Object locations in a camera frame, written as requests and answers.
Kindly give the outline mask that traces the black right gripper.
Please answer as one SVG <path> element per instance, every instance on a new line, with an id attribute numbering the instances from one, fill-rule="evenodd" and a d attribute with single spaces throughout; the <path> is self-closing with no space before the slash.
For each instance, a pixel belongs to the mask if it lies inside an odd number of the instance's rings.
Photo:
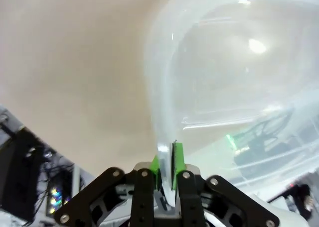
<path id="1" fill-rule="evenodd" d="M 287 127 L 293 112 L 294 109 L 280 112 L 239 133 L 238 146 L 235 139 L 227 134 L 225 137 L 231 149 L 238 152 L 238 163 L 254 163 L 272 156 L 266 148 L 279 139 L 279 133 Z"/>

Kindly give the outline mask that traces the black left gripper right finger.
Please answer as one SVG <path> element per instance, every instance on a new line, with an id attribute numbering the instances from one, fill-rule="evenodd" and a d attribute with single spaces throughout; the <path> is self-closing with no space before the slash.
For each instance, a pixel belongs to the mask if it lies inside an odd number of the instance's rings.
<path id="1" fill-rule="evenodd" d="M 218 175 L 203 179 L 187 170 L 182 143 L 172 144 L 173 187 L 184 227 L 213 227 L 205 214 L 226 227 L 277 227 L 279 218 Z"/>

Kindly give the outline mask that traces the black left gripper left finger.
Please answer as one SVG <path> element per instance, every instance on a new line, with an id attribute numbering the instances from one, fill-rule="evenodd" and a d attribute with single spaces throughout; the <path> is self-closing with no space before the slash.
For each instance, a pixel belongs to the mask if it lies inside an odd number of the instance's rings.
<path id="1" fill-rule="evenodd" d="M 132 200 L 126 226 L 154 226 L 154 192 L 158 189 L 159 160 L 140 162 L 125 173 L 110 167 L 53 215 L 66 227 L 98 227 L 120 205 Z"/>

